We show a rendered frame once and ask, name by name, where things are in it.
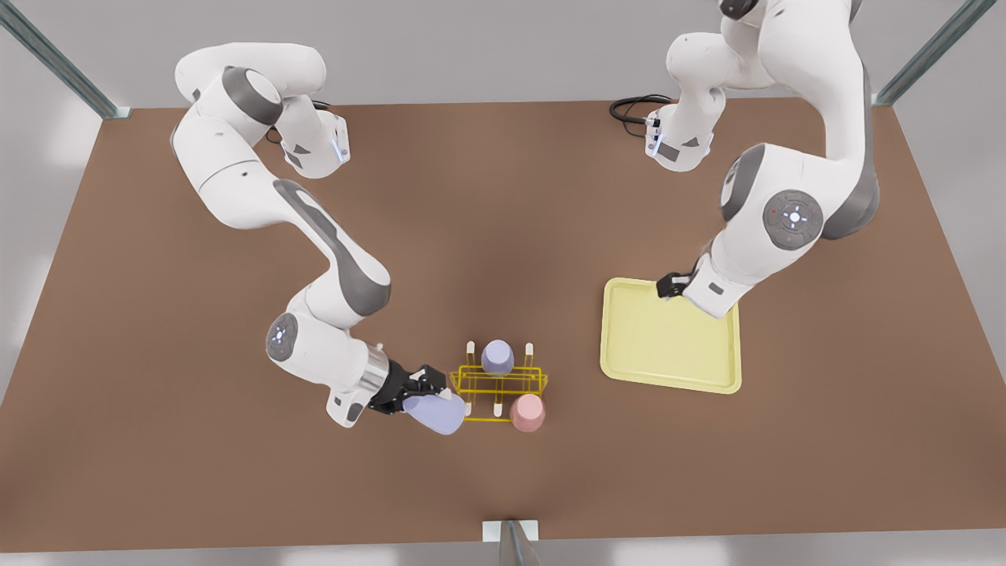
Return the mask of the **small lavender cup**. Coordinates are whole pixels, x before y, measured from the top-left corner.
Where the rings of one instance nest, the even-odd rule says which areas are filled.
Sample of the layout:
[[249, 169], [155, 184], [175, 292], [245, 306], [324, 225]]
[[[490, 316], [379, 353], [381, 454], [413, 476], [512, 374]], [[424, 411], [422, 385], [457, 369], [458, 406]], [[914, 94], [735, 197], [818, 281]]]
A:
[[489, 376], [507, 376], [515, 366], [515, 355], [510, 344], [503, 340], [492, 340], [485, 345], [481, 354], [481, 366]]

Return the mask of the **pink cup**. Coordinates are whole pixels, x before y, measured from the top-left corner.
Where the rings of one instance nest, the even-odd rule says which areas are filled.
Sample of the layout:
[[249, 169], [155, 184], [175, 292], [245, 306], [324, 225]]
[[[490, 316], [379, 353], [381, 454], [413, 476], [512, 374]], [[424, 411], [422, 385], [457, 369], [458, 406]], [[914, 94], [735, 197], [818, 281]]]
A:
[[544, 423], [545, 409], [539, 395], [519, 395], [511, 407], [509, 418], [512, 426], [520, 432], [532, 433]]

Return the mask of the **pale yellow tray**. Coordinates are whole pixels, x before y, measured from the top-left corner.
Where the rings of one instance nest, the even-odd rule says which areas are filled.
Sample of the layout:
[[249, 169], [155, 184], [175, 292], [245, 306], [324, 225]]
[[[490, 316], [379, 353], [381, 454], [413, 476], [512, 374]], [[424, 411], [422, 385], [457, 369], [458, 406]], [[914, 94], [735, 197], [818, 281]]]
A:
[[612, 278], [601, 306], [600, 368], [622, 382], [731, 395], [743, 383], [740, 309], [712, 318], [653, 281]]

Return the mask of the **silver frame post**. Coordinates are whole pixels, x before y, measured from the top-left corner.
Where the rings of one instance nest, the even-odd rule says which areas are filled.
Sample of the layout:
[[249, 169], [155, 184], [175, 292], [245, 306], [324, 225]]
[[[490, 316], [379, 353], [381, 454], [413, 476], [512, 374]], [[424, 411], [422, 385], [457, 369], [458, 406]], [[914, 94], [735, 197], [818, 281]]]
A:
[[538, 520], [488, 520], [482, 537], [498, 544], [498, 566], [542, 566], [532, 545], [539, 540]]
[[22, 47], [46, 67], [72, 93], [102, 119], [128, 119], [130, 108], [118, 106], [98, 89], [14, 4], [0, 0], [0, 28], [7, 30]]
[[877, 107], [891, 107], [913, 86], [964, 37], [999, 0], [963, 0], [960, 7], [909, 58], [879, 92], [872, 96]]

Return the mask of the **large lavender cup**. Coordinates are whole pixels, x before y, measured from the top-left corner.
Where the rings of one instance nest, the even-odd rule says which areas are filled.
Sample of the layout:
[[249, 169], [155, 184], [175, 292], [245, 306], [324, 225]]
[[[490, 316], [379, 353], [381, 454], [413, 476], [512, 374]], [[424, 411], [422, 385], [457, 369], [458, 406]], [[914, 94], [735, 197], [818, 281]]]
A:
[[466, 402], [450, 389], [435, 395], [410, 395], [402, 402], [402, 408], [425, 427], [442, 435], [455, 433], [467, 412]]

